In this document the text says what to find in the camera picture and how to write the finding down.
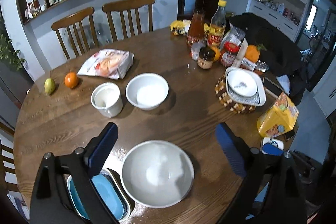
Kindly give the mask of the yellow cap vinegar bottle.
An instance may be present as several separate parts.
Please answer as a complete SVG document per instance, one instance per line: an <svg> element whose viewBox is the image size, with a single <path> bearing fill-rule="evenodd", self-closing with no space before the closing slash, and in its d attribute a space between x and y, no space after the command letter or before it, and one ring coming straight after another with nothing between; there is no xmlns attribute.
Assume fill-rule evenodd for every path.
<svg viewBox="0 0 336 224"><path fill-rule="evenodd" d="M226 29L226 4L225 0L218 0L218 9L210 22L210 29L207 37L209 47L219 47Z"/></svg>

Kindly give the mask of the wooden chair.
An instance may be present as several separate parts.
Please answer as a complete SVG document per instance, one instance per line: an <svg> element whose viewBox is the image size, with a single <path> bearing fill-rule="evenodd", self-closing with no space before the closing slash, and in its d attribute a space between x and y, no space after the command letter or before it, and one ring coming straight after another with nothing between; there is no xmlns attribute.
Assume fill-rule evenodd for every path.
<svg viewBox="0 0 336 224"><path fill-rule="evenodd" d="M154 4L155 0L120 0L102 5L102 11L106 14L106 17L108 19L108 25L112 36L112 41L116 42L118 40L116 27L114 25L112 17L113 12L119 13L123 38L127 39L128 34L126 30L125 12L127 13L127 21L129 23L130 36L134 37L135 36L134 26L136 26L138 34L142 34L139 9L145 6L147 6L149 32L153 31Z"/></svg>
<svg viewBox="0 0 336 224"><path fill-rule="evenodd" d="M96 28L93 20L95 9L93 7L87 7L71 15L68 15L51 25L51 30L56 33L59 44L63 50L63 53L67 60L70 60L70 54L65 46L63 38L60 35L60 29L64 28L68 34L70 46L76 57L83 55L91 50L88 38L84 31L83 20L88 18L89 30L93 39L93 45L95 48L99 47L99 42L96 34Z"/></svg>
<svg viewBox="0 0 336 224"><path fill-rule="evenodd" d="M14 166L13 145L4 138L5 143L1 141L1 186L7 191L14 193L15 196L20 194L17 186L17 176Z"/></svg>

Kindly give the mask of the small white round plate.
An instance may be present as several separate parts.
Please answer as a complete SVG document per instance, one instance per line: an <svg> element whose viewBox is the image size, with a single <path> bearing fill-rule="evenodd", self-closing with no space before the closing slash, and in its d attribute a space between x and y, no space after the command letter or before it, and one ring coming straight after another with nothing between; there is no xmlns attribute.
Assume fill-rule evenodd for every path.
<svg viewBox="0 0 336 224"><path fill-rule="evenodd" d="M242 97L253 97L257 93L257 82L244 69L232 69L227 73L229 87Z"/></svg>

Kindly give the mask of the wooden bead trivet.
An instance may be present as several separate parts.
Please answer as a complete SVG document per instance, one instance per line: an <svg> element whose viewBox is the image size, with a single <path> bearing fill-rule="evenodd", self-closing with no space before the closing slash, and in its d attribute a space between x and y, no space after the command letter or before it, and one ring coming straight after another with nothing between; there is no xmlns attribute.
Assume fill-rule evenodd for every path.
<svg viewBox="0 0 336 224"><path fill-rule="evenodd" d="M226 76L223 74L217 81L215 85L215 95L219 102L229 111L236 113L236 114L248 114L255 111L256 106L250 105L247 103L241 103L233 100L231 95L235 97L235 95L230 92L227 92L226 86Z"/></svg>

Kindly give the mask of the small white lid jar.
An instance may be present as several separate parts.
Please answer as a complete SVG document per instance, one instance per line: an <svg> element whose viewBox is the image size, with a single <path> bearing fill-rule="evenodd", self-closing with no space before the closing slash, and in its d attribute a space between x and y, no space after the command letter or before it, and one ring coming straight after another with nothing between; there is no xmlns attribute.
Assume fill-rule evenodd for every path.
<svg viewBox="0 0 336 224"><path fill-rule="evenodd" d="M194 60L197 61L199 57L199 52L202 48L205 48L206 45L201 42L196 42L191 45L190 48L190 57Z"/></svg>

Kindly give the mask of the snack bag with red print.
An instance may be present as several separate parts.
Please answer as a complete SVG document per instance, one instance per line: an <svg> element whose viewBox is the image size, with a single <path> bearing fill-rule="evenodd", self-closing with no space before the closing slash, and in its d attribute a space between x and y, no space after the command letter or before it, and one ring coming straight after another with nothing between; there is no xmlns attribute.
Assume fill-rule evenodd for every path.
<svg viewBox="0 0 336 224"><path fill-rule="evenodd" d="M134 53L105 49L88 58L78 71L80 76L98 76L113 80L123 79L133 65Z"/></svg>

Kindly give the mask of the medium white bowl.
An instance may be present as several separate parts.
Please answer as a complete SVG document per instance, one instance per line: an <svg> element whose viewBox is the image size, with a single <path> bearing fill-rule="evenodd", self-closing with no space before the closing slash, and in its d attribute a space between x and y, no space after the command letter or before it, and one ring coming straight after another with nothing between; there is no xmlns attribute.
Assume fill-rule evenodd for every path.
<svg viewBox="0 0 336 224"><path fill-rule="evenodd" d="M155 73L143 73L133 77L126 86L126 99L139 109L156 109L167 97L169 84Z"/></svg>

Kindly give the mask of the smartphone on table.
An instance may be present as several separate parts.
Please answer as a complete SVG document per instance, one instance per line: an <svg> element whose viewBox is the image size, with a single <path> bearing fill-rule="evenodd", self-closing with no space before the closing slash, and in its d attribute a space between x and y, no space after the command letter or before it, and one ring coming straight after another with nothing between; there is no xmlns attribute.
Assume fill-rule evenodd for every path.
<svg viewBox="0 0 336 224"><path fill-rule="evenodd" d="M281 87L267 77L263 77L262 82L265 92L274 99L277 99L284 92Z"/></svg>

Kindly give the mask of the white blue small device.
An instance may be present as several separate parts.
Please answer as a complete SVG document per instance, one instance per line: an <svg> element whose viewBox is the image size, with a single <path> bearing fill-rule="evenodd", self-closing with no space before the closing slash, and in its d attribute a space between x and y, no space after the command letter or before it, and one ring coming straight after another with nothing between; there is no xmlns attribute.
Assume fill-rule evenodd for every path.
<svg viewBox="0 0 336 224"><path fill-rule="evenodd" d="M284 153L284 142L275 138L264 137L261 141L261 151L266 155L281 156Z"/></svg>

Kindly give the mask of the yellow carton box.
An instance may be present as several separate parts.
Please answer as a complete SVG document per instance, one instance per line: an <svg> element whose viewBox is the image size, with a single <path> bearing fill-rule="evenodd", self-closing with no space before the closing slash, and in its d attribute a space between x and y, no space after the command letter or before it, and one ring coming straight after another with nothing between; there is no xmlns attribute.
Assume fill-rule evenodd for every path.
<svg viewBox="0 0 336 224"><path fill-rule="evenodd" d="M282 92L270 108L257 120L259 135L275 138L294 129L299 110L289 96Z"/></svg>

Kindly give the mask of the wooden chair back left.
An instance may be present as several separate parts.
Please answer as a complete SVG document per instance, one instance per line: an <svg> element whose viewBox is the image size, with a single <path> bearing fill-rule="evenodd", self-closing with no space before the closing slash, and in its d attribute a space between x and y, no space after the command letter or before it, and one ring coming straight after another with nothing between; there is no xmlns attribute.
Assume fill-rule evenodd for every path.
<svg viewBox="0 0 336 224"><path fill-rule="evenodd" d="M70 54L65 46L63 38L60 35L60 29L64 28L68 34L70 46L76 57L83 55L91 50L88 38L84 31L83 20L88 18L89 30L93 39L93 45L95 48L99 47L99 42L96 34L96 28L93 20L95 9L93 7L87 7L71 15L68 15L51 25L51 30L56 33L59 44L63 50L63 53L67 60L70 60Z"/></svg>

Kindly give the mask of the large white bowl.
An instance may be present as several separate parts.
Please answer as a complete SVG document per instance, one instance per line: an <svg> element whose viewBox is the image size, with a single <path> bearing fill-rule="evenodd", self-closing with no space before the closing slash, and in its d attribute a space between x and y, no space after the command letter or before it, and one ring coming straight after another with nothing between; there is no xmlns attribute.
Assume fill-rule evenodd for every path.
<svg viewBox="0 0 336 224"><path fill-rule="evenodd" d="M166 208L183 200L193 186L194 166L183 149L164 140L150 140L125 156L121 182L127 194L145 207Z"/></svg>

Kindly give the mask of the square blue patterned plate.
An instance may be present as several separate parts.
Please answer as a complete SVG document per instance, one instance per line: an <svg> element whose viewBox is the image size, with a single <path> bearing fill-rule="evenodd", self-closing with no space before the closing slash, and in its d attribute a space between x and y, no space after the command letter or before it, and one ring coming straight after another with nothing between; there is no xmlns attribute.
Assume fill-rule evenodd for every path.
<svg viewBox="0 0 336 224"><path fill-rule="evenodd" d="M226 76L226 86L227 86L227 92L230 93L232 92L233 95L231 95L231 98L237 102L241 103L247 103L250 105L255 105L256 107L263 106L266 103L266 95L263 87L263 82L261 78L254 72L246 70L248 73L252 75L252 77L256 80L257 82L257 93L253 97L242 97L238 94L236 94L228 85L227 82L227 73L232 70L232 69L241 69L241 68L236 68L236 67L229 67L226 69L225 76Z"/></svg>

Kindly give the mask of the orange fruit with leaf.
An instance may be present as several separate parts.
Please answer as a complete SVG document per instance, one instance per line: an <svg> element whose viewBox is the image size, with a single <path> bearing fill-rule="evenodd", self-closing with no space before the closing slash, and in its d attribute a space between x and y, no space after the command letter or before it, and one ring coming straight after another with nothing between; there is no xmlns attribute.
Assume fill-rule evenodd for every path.
<svg viewBox="0 0 336 224"><path fill-rule="evenodd" d="M260 57L260 51L266 51L266 47L263 44L250 44L247 47L244 57L253 63L257 63Z"/></svg>

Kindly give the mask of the blue oval dish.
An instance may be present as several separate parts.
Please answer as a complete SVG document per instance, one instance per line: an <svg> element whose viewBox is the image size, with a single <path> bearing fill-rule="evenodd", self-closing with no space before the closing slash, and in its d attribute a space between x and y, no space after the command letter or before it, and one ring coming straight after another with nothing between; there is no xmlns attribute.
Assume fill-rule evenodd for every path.
<svg viewBox="0 0 336 224"><path fill-rule="evenodd" d="M93 184L102 197L108 209L118 221L125 221L131 214L131 204L122 192L115 176L108 168L103 168L100 174L92 178ZM87 220L88 214L84 209L79 195L72 181L72 176L67 178L67 188L76 213Z"/></svg>

